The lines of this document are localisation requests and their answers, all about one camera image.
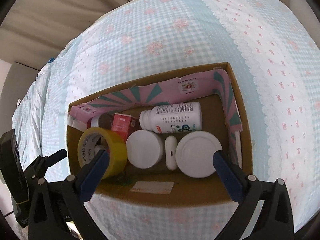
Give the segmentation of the yellow tape roll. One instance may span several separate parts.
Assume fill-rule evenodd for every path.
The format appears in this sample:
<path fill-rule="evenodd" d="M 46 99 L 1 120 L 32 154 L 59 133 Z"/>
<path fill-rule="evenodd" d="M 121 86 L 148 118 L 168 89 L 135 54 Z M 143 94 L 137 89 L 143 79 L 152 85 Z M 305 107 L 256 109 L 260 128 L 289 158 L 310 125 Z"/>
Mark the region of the yellow tape roll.
<path fill-rule="evenodd" d="M 125 141 L 116 132 L 100 127 L 91 127 L 80 137 L 78 142 L 80 167 L 89 164 L 100 150 L 106 151 L 109 159 L 103 179 L 117 176 L 124 171 L 127 163 Z"/>

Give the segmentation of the red cap jar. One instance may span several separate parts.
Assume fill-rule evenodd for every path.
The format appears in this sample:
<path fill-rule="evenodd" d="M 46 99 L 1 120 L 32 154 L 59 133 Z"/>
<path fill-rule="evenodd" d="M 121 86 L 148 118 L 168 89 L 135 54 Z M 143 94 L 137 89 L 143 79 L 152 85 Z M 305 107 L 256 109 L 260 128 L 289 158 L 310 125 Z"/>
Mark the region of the red cap jar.
<path fill-rule="evenodd" d="M 113 124 L 113 118 L 107 113 L 96 115 L 90 118 L 87 122 L 87 128 L 100 127 L 103 129 L 111 129 Z"/>

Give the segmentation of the red carton box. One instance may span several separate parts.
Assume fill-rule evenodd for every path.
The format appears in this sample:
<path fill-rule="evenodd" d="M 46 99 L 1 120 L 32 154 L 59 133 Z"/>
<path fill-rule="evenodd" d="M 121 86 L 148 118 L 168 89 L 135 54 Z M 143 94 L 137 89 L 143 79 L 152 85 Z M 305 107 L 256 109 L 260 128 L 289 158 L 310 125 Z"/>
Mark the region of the red carton box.
<path fill-rule="evenodd" d="M 120 135 L 125 142 L 133 132 L 139 129 L 139 119 L 120 113 L 114 115 L 111 130 Z"/>

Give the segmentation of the white earbuds case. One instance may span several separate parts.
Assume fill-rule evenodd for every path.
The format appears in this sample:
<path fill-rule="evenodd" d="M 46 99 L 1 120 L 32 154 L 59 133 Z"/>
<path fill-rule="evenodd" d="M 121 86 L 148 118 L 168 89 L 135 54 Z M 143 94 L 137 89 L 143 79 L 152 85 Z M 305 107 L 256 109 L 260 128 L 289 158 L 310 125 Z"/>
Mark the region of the white earbuds case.
<path fill-rule="evenodd" d="M 165 140 L 165 161 L 167 168 L 171 171 L 174 171 L 177 168 L 175 157 L 177 145 L 178 142 L 174 136 L 169 136 Z"/>

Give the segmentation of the white pill bottle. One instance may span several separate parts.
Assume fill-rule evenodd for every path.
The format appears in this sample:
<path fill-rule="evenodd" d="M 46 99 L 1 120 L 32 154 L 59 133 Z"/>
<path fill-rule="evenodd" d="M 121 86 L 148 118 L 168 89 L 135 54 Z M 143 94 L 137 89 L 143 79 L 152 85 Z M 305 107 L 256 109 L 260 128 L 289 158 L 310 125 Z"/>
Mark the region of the white pill bottle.
<path fill-rule="evenodd" d="M 156 106 L 142 111 L 139 123 L 142 129 L 158 134 L 200 131 L 201 105 L 199 102 L 188 102 Z"/>

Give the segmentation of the grey headboard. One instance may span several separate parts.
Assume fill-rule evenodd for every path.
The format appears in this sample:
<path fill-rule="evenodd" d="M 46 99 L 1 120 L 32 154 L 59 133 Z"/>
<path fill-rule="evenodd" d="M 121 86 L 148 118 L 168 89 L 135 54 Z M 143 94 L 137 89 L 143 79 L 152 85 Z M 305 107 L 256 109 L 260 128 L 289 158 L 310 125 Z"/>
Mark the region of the grey headboard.
<path fill-rule="evenodd" d="M 1 92 L 1 135 L 12 129 L 12 117 L 40 71 L 15 62 L 9 69 Z"/>

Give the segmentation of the beige curtain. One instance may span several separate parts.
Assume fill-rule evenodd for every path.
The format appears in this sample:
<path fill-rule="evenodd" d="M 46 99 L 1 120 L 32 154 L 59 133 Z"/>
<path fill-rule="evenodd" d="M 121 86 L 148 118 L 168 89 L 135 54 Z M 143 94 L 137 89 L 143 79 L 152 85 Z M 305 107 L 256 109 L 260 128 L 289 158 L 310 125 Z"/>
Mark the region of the beige curtain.
<path fill-rule="evenodd" d="M 1 59 L 41 69 L 103 14 L 132 0 L 1 0 Z"/>

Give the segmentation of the checkered floral bed sheet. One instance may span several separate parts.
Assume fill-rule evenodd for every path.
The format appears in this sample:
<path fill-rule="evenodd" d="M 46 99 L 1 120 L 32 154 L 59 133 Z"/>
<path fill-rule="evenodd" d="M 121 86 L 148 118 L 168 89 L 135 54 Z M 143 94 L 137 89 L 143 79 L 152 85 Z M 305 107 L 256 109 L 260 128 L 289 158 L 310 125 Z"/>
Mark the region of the checkered floral bed sheet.
<path fill-rule="evenodd" d="M 319 210 L 319 48 L 279 0 L 135 0 L 40 59 L 13 116 L 20 160 L 66 146 L 71 102 L 169 70 L 228 62 L 246 107 L 253 172 L 286 181 L 299 230 Z"/>

